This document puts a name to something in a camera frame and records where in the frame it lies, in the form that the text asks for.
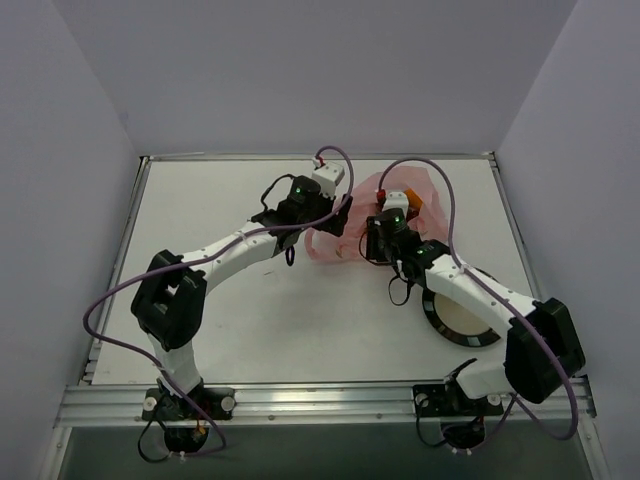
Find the pink floral plastic bag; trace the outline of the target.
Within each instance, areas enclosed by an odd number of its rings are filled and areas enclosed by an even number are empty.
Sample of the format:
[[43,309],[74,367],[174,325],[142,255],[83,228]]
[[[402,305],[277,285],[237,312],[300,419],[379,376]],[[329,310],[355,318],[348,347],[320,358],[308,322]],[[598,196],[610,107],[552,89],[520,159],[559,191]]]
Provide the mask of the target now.
[[[304,247],[313,261],[336,263],[358,261],[359,242],[365,232],[366,219],[376,213],[376,191],[382,173],[376,172],[357,183],[348,221],[341,237],[325,232],[308,230],[304,236]],[[436,187],[426,168],[400,166],[394,168],[383,182],[385,190],[405,191],[412,189],[423,200],[419,211],[410,209],[409,226],[417,230],[423,240],[447,240],[448,219],[440,205]]]

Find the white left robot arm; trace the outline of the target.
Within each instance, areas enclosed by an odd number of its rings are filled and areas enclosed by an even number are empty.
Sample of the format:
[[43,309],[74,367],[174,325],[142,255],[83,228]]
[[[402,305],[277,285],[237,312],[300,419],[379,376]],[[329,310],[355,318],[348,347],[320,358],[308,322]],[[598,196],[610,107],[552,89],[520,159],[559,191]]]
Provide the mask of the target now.
[[241,229],[199,250],[175,255],[157,253],[150,272],[199,260],[201,263],[145,278],[131,303],[131,313],[148,336],[154,355],[171,377],[159,378],[168,391],[166,408],[179,419],[194,417],[202,405],[203,380],[196,367],[192,339],[198,332],[207,295],[247,267],[283,253],[289,265],[294,245],[307,224],[334,208],[344,172],[322,167],[309,177],[292,178],[287,197],[275,209],[264,208]]

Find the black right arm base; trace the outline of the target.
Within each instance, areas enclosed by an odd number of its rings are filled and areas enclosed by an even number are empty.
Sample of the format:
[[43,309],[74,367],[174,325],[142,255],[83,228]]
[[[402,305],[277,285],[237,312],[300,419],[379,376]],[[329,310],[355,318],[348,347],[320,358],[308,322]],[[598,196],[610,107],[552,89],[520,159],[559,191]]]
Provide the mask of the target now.
[[[470,399],[457,383],[462,370],[476,361],[465,361],[451,371],[441,384],[416,384],[412,387],[415,429],[419,441],[430,449],[450,447],[452,453],[470,455],[488,439],[485,419],[505,414],[502,399],[489,396]],[[427,441],[421,430],[423,418],[439,418],[440,439]]]

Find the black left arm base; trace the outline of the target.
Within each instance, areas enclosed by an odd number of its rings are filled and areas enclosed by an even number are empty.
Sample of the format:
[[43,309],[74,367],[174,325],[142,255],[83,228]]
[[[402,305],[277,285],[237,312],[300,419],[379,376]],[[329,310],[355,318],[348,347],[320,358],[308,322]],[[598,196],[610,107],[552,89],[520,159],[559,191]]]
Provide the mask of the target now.
[[[148,389],[142,406],[141,420],[145,426],[137,440],[140,458],[149,464],[160,464],[172,456],[181,460],[204,457],[226,448],[226,437],[209,421],[229,421],[236,406],[236,391],[231,387],[207,387],[201,381],[188,393],[191,401],[204,412],[195,409],[185,398],[173,394],[161,381]],[[151,455],[144,452],[143,439],[150,428],[161,429],[163,449]]]

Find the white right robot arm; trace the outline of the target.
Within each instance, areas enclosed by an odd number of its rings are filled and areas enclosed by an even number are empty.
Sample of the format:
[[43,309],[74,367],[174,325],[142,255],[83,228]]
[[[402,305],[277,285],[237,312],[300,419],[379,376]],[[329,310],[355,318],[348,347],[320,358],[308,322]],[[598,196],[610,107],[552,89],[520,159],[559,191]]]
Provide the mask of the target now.
[[446,244],[424,240],[399,208],[368,217],[366,256],[387,262],[409,285],[444,296],[506,342],[503,360],[475,360],[451,374],[444,400],[464,413],[480,398],[517,394],[540,404],[578,373],[586,357],[568,307],[515,292],[464,263]]

